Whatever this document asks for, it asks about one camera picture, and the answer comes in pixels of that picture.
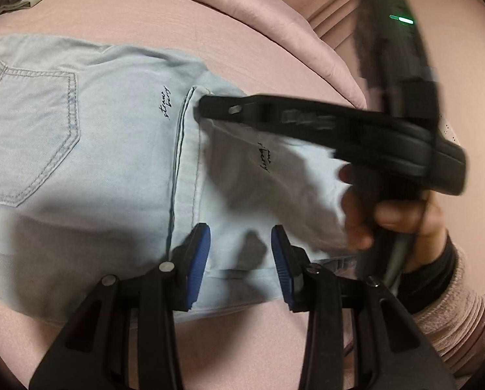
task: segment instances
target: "finger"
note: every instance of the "finger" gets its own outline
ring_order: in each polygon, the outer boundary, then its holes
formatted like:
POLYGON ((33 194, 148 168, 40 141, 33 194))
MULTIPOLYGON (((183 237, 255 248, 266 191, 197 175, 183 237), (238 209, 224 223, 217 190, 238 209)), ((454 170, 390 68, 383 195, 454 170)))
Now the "finger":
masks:
POLYGON ((423 201, 384 201, 376 206, 374 218, 381 227, 399 233, 415 233, 420 224, 422 235, 433 234, 444 227, 443 212, 432 201, 425 213, 423 201))
POLYGON ((350 187, 342 196, 342 210, 345 213, 345 222, 350 226, 359 226, 364 222, 364 216, 361 211, 361 204, 354 188, 350 187))
POLYGON ((348 185, 353 184, 354 176, 353 176, 353 166, 352 164, 346 164, 344 165, 339 171, 338 171, 338 178, 344 182, 347 183, 348 185))
POLYGON ((363 251, 372 246, 372 233, 365 225, 350 226, 346 222, 345 234, 347 235, 347 248, 351 251, 363 251))

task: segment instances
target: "black wristband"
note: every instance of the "black wristband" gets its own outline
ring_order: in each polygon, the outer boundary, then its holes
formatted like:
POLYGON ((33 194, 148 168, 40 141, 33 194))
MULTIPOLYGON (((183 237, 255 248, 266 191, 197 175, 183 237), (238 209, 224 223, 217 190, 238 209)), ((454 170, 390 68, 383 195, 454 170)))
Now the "black wristband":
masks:
POLYGON ((457 255, 450 236, 446 238, 445 250, 431 264, 416 271, 402 274, 398 287, 398 299, 411 313, 420 312, 437 301, 452 280, 457 255))

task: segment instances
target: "human hand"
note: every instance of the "human hand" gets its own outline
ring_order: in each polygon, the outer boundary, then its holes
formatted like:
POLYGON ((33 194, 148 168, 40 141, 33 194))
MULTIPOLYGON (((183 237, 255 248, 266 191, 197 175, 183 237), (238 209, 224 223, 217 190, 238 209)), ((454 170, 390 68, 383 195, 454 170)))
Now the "human hand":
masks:
MULTIPOLYGON (((352 185, 352 165, 343 166, 338 172, 338 178, 352 185)), ((373 243, 372 231, 364 223, 360 201, 353 186, 347 189, 341 204, 345 213, 348 248, 358 251, 368 249, 373 243)), ((423 201, 382 201, 374 208, 374 220, 387 230, 414 233, 423 211, 423 201)), ((415 271, 438 259, 445 249, 447 233, 443 210, 436 201, 436 195, 431 192, 414 251, 405 264, 404 272, 415 271)))

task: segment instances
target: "jeans back pocket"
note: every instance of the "jeans back pocket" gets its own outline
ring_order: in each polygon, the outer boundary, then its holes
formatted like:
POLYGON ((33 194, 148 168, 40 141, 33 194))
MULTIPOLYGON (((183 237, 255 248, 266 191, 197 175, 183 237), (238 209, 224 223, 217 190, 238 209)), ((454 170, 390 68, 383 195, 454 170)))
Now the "jeans back pocket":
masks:
POLYGON ((0 60, 0 204, 18 206, 79 139, 76 75, 0 60))

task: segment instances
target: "black handwritten print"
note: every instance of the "black handwritten print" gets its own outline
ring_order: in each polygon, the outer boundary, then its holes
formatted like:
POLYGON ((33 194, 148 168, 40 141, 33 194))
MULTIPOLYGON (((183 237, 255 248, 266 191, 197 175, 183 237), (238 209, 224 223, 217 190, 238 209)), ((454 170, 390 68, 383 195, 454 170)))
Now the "black handwritten print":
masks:
POLYGON ((170 118, 168 116, 168 109, 172 108, 172 104, 170 101, 171 92, 166 86, 164 88, 165 89, 161 91, 161 104, 159 104, 159 109, 166 118, 170 118))
POLYGON ((260 168, 266 170, 269 172, 268 166, 272 163, 272 156, 271 153, 269 152, 269 149, 267 149, 264 145, 262 145, 260 142, 257 142, 260 145, 259 152, 261 153, 261 164, 260 168))

